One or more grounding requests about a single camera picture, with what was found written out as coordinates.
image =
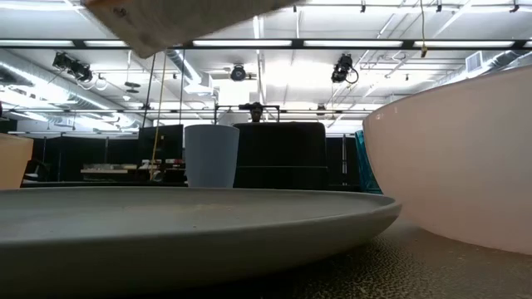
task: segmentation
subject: ceiling light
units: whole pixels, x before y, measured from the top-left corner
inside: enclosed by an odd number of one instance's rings
[[[402,41],[305,41],[305,47],[400,47]]]
[[[292,41],[286,40],[197,40],[196,47],[290,47]]]
[[[61,12],[85,9],[83,6],[39,5],[39,4],[0,4],[0,8],[13,10],[28,10],[40,12]]]
[[[127,47],[123,41],[84,41],[87,47]]]
[[[13,115],[18,115],[21,117],[26,117],[30,120],[39,120],[39,121],[48,121],[48,119],[44,116],[32,113],[32,112],[24,112],[24,113],[18,113],[18,112],[11,112]]]
[[[253,33],[255,38],[260,38],[259,17],[253,17]]]
[[[0,47],[74,47],[74,43],[64,40],[0,40]]]
[[[65,112],[63,109],[17,109],[21,112],[39,112],[39,113],[59,113]]]
[[[427,47],[512,47],[513,41],[425,41]],[[422,47],[423,42],[414,42],[414,47]]]

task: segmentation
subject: pink bowl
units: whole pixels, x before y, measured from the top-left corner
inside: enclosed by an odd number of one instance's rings
[[[532,254],[532,67],[441,86],[364,120],[386,196],[424,229]]]

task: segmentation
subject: desk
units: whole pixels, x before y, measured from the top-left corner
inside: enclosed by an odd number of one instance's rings
[[[399,219],[369,244],[246,282],[136,299],[530,299],[532,256],[452,241]]]
[[[127,169],[82,169],[82,174],[127,174]]]

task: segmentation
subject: black partition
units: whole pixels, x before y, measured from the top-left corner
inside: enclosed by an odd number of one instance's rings
[[[81,181],[84,164],[100,164],[105,160],[105,139],[61,137],[59,180]]]
[[[106,162],[109,164],[137,164],[138,140],[113,140],[107,144]]]
[[[330,186],[360,189],[357,142],[354,136],[327,138],[327,163]]]
[[[344,183],[343,173],[343,139],[327,138],[327,167],[329,173],[329,185],[341,185]]]
[[[235,188],[327,188],[323,124],[249,123],[235,127],[240,130]]]
[[[7,134],[9,131],[14,131],[14,130],[17,130],[16,120],[0,119],[0,133]]]
[[[43,138],[33,140],[32,159],[46,165],[46,181],[77,182],[84,164],[137,164],[137,148],[138,140]]]

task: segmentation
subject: gray tray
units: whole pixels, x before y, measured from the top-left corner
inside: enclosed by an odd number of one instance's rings
[[[332,192],[3,191],[0,295],[112,297],[263,275],[364,243],[400,209]]]

